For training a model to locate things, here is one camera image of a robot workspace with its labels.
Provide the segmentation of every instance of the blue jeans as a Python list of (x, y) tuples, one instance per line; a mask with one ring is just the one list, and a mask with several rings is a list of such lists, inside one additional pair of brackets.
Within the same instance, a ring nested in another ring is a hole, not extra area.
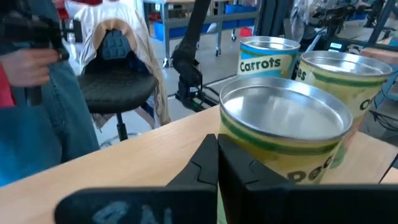
[(13, 88), (18, 106), (0, 109), (0, 186), (100, 148), (72, 68), (49, 69), (42, 105), (26, 106), (24, 90)]

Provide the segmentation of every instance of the metal can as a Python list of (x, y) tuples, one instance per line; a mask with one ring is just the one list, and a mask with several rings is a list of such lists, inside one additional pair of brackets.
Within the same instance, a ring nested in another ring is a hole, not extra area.
[(241, 78), (220, 92), (220, 133), (299, 184), (317, 184), (353, 118), (333, 95), (274, 77)]
[(300, 44), (279, 37), (241, 39), (238, 75), (292, 77)]
[(392, 68), (388, 64), (359, 55), (329, 51), (313, 51), (302, 55), (296, 81), (331, 93), (353, 115), (353, 128), (345, 136), (332, 168), (343, 162), (353, 135), (391, 73)]

